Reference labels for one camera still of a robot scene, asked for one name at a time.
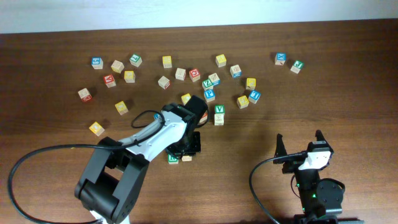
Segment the yellow S wooden block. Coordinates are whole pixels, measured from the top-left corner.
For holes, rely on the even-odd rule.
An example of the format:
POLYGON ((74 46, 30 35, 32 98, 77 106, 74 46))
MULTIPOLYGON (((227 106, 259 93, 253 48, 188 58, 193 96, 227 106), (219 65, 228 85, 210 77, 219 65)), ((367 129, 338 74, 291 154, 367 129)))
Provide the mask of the yellow S wooden block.
POLYGON ((192 156, 182 156, 182 161, 183 162, 192 161, 192 156))

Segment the green R wooden block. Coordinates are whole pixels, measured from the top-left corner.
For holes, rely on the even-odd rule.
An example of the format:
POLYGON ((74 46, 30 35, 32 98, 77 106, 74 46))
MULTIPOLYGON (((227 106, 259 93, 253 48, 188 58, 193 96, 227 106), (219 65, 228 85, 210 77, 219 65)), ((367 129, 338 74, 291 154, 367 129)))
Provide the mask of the green R wooden block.
POLYGON ((178 164, 179 163, 179 160, 176 157, 171 156, 171 155, 168 155, 167 160, 168 160, 169 164, 178 164))

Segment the yellow plain wooden block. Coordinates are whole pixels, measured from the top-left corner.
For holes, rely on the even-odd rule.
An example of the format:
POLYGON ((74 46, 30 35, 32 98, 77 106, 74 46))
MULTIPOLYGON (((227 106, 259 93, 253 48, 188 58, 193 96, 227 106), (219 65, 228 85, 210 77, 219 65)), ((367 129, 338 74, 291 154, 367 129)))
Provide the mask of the yellow plain wooden block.
POLYGON ((162 63, 164 68, 172 68, 172 57, 170 55, 163 56, 162 63))

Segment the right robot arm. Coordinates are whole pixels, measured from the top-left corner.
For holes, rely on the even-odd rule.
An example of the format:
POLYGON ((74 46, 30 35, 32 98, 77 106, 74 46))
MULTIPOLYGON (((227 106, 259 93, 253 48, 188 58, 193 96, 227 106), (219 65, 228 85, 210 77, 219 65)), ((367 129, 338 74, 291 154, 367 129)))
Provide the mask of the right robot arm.
POLYGON ((345 185, 335 179, 320 178, 319 172, 329 165, 334 150, 320 130, 315 137, 305 151, 294 155, 287 154, 282 135, 278 134, 274 164, 282 164, 282 173, 293 174, 297 182, 303 214, 295 215, 294 223, 338 223, 345 185))

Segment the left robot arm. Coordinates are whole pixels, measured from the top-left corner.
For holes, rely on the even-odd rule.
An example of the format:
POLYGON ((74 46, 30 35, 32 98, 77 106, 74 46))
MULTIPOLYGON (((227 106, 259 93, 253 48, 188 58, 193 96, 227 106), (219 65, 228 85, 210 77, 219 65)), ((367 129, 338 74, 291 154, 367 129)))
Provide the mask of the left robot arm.
POLYGON ((185 105, 163 106, 157 118, 128 138, 103 138, 88 161, 75 197, 96 223, 126 223, 138 199, 149 163, 162 151, 181 159, 201 151, 199 120, 205 100, 192 96, 185 105))

